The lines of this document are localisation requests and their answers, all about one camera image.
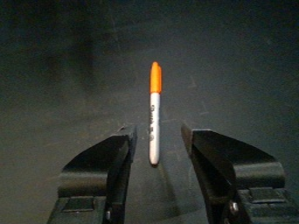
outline dark background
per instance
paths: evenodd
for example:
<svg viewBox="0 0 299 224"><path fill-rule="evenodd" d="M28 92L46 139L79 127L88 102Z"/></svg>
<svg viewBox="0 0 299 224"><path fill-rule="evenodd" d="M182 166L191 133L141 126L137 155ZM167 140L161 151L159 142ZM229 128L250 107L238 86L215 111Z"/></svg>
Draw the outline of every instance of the dark background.
<svg viewBox="0 0 299 224"><path fill-rule="evenodd" d="M6 0L0 19L0 223L47 222L62 167L129 124L139 138L126 223L207 223L183 122L274 155L299 203L297 1ZM158 168L147 135L155 60Z"/></svg>

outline marker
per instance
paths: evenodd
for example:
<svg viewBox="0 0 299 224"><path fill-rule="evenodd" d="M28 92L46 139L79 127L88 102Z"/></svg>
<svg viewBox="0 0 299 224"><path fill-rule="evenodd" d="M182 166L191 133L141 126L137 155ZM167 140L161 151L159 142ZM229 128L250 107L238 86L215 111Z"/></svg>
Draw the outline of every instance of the marker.
<svg viewBox="0 0 299 224"><path fill-rule="evenodd" d="M150 117L150 161L153 165L159 163L161 152L161 93L163 90L163 72L162 68L155 62L151 70L151 117Z"/></svg>

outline black clamp jaw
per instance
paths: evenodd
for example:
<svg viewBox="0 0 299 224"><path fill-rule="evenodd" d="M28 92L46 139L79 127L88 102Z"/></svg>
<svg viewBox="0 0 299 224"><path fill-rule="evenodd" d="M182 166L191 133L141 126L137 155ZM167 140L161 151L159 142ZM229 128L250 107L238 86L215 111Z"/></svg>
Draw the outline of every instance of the black clamp jaw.
<svg viewBox="0 0 299 224"><path fill-rule="evenodd" d="M123 128L64 166L48 224L125 223L137 128Z"/></svg>
<svg viewBox="0 0 299 224"><path fill-rule="evenodd" d="M283 166L257 147L211 130L182 126L210 224L299 223Z"/></svg>

